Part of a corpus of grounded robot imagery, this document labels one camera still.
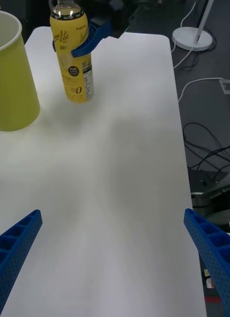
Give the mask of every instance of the white tabletop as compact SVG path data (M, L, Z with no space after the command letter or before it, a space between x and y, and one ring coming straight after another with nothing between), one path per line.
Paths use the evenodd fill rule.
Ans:
M83 105L49 28L26 49L41 112L0 132L0 234L34 209L44 223L2 317L204 317L169 40L103 40Z

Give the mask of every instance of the yellow cup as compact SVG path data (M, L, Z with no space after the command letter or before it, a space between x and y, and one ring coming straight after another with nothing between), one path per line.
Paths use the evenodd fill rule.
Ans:
M32 123L40 105L26 50L22 25L0 11L0 130L13 131Z

